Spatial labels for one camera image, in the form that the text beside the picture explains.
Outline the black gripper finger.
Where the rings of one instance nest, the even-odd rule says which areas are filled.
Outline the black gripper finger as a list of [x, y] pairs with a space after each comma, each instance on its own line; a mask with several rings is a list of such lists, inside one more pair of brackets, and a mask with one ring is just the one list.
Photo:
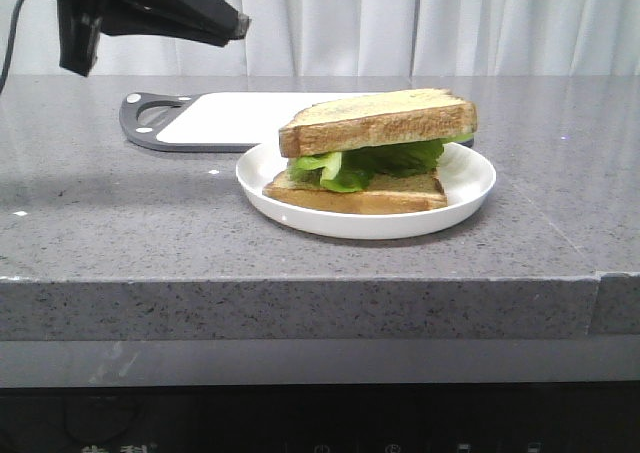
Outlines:
[[112, 11], [105, 15], [101, 32], [109, 36], [163, 36], [214, 45], [226, 46], [231, 39], [218, 32], [207, 31], [171, 19], [136, 10]]
[[185, 23], [230, 38], [243, 39], [250, 18], [225, 0], [108, 0], [107, 15], [112, 11], [136, 10]]

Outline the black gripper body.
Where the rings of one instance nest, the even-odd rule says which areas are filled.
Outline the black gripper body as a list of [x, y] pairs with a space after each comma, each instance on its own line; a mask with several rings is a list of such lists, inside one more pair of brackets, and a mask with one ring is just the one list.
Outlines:
[[71, 72], [88, 76], [97, 60], [97, 46], [107, 0], [56, 0], [60, 60]]

